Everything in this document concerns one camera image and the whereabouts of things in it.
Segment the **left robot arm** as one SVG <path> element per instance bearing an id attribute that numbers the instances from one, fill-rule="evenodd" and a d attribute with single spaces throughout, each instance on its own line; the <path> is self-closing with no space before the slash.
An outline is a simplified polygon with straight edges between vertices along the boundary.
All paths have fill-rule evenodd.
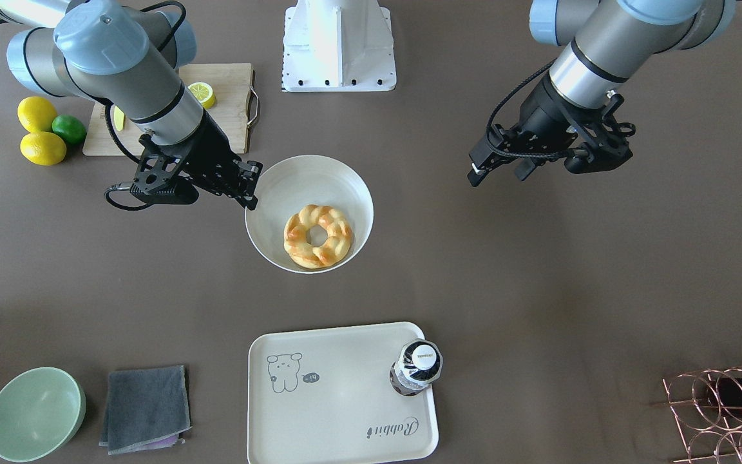
<path id="1" fill-rule="evenodd" d="M 609 171 L 631 158 L 631 123 L 618 122 L 618 89 L 648 58 L 711 41 L 729 26 L 734 1 L 535 1 L 529 28 L 536 41 L 562 45 L 504 128 L 489 119 L 470 152 L 468 181 L 517 160 L 527 179 L 546 162 L 563 160 L 574 174 Z"/>

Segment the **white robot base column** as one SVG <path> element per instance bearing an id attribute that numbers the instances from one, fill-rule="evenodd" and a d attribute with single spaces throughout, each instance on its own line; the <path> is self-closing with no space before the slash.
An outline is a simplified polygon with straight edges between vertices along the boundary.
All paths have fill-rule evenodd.
<path id="1" fill-rule="evenodd" d="M 395 89 L 391 13 L 377 1 L 298 1 L 285 10 L 285 92 Z"/>

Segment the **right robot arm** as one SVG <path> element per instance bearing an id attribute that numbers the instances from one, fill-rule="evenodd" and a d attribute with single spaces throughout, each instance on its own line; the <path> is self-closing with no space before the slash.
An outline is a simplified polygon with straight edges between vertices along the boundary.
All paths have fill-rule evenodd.
<path id="1" fill-rule="evenodd" d="M 133 180 L 108 188 L 106 197 L 127 191 L 149 208 L 192 204 L 203 189 L 256 208 L 262 164 L 231 150 L 177 74 L 196 51 L 183 14 L 115 1 L 0 1 L 0 21 L 24 26 L 8 45 L 9 68 L 24 87 L 116 106 L 141 130 Z"/>

